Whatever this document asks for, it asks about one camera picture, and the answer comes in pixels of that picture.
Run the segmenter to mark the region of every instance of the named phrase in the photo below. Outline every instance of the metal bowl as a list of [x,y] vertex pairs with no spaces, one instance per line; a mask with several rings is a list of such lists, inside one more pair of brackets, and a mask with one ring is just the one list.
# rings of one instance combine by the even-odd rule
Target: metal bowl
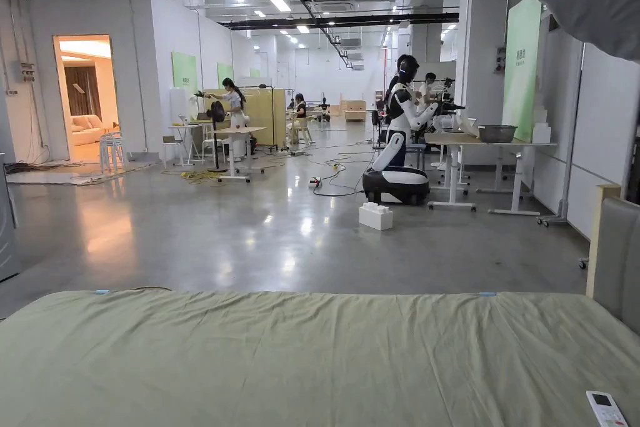
[[516,130],[515,126],[478,126],[480,140],[485,143],[511,143]]

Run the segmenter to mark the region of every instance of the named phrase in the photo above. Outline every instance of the remote control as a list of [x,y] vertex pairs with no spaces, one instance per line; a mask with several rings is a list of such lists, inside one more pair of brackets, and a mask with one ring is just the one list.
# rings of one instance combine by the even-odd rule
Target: remote control
[[587,391],[587,398],[601,427],[629,427],[610,394]]

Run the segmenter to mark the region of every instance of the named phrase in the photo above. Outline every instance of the wrinkled sheet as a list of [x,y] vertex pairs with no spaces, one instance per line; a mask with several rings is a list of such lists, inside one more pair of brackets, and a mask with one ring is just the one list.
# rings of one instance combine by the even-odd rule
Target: wrinkled sheet
[[640,338],[571,294],[67,292],[0,358],[2,427],[640,425]]

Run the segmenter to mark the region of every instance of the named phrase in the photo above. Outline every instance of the pink sofa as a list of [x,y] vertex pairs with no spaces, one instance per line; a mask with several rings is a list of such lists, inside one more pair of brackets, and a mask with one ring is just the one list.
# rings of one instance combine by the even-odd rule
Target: pink sofa
[[100,142],[104,133],[103,122],[98,115],[71,116],[71,138],[74,145]]

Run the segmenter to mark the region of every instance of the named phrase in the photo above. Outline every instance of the green panel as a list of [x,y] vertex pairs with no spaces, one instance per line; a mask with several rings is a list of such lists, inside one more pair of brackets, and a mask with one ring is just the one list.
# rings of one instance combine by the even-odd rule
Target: green panel
[[509,10],[502,123],[517,126],[515,138],[531,141],[538,71],[538,0],[523,0]]
[[228,63],[217,63],[217,87],[224,88],[222,81],[226,78],[234,78],[234,68]]
[[174,66],[174,87],[184,88],[190,93],[198,91],[198,67],[193,55],[171,52]]

